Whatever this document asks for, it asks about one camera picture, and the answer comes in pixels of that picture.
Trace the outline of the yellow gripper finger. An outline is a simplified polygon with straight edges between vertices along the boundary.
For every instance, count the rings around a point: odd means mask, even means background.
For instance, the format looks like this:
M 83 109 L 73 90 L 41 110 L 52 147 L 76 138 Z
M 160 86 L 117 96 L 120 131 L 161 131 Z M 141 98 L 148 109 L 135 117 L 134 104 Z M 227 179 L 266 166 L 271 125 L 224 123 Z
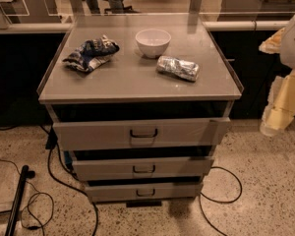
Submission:
M 260 131 L 268 137 L 282 133 L 295 117 L 295 70 L 282 78 L 277 76 L 267 98 Z
M 270 36 L 267 40 L 263 41 L 259 46 L 259 50 L 263 53 L 267 54 L 275 54 L 280 52 L 281 39 L 282 35 L 285 31 L 285 28 L 278 30 L 272 36 Z

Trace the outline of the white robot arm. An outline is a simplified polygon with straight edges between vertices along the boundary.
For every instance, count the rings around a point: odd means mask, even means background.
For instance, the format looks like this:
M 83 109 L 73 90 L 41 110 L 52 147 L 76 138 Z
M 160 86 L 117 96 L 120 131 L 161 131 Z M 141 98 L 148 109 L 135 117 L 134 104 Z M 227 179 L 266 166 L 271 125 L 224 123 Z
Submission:
M 295 117 L 295 15 L 283 29 L 265 40 L 259 50 L 278 54 L 280 62 L 291 69 L 286 77 L 274 79 L 268 94 L 260 131 L 273 137 L 283 132 Z

